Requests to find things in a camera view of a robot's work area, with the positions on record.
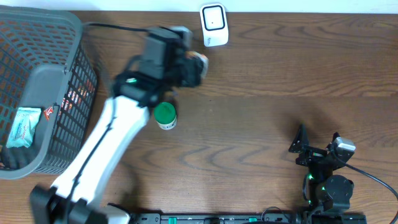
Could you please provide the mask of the red chocolate bar wrapper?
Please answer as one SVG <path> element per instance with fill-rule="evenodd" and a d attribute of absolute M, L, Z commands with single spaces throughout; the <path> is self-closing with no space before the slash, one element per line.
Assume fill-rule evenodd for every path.
<path fill-rule="evenodd" d="M 54 112 L 54 106 L 49 106 L 44 110 L 44 117 L 48 121 L 50 119 L 50 115 Z"/>

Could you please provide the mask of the green lid white jar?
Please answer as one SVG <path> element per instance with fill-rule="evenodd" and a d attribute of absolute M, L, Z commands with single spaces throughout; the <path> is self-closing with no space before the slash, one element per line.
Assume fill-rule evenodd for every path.
<path fill-rule="evenodd" d="M 162 102 L 155 107 L 154 118 L 163 130 L 170 130 L 177 125 L 177 112 L 173 104 Z"/>

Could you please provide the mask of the teal white tissue pack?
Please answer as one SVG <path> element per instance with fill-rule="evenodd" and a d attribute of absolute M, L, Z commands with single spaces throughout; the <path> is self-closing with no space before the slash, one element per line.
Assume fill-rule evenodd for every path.
<path fill-rule="evenodd" d="M 7 148 L 30 147 L 32 145 L 41 112 L 40 108 L 18 108 L 7 139 Z"/>

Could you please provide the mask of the orange snack packet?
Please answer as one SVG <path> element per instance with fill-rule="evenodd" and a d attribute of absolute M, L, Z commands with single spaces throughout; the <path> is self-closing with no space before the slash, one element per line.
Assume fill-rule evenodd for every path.
<path fill-rule="evenodd" d="M 200 77 L 201 79 L 205 79 L 209 66 L 208 57 L 195 51 L 188 51 L 185 55 L 187 58 L 194 59 L 199 63 Z"/>

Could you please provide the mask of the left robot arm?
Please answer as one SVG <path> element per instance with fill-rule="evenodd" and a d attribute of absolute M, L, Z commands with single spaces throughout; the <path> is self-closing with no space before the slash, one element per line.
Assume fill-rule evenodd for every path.
<path fill-rule="evenodd" d="M 111 174 L 151 110 L 175 87 L 200 85 L 208 59 L 191 46 L 184 26 L 147 29 L 144 51 L 133 56 L 111 85 L 111 97 L 82 149 L 51 187 L 30 193 L 35 223 L 129 223 L 129 212 L 102 207 Z"/>

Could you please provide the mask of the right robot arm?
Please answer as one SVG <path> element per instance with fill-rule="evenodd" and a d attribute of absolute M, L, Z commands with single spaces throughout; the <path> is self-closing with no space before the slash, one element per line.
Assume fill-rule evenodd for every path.
<path fill-rule="evenodd" d="M 333 134 L 325 149 L 310 145 L 304 124 L 298 128 L 289 152 L 297 153 L 295 163 L 308 168 L 302 194 L 309 208 L 301 214 L 302 223 L 342 223 L 350 208 L 354 183 L 333 172 L 345 166 L 356 150 L 354 142 Z"/>

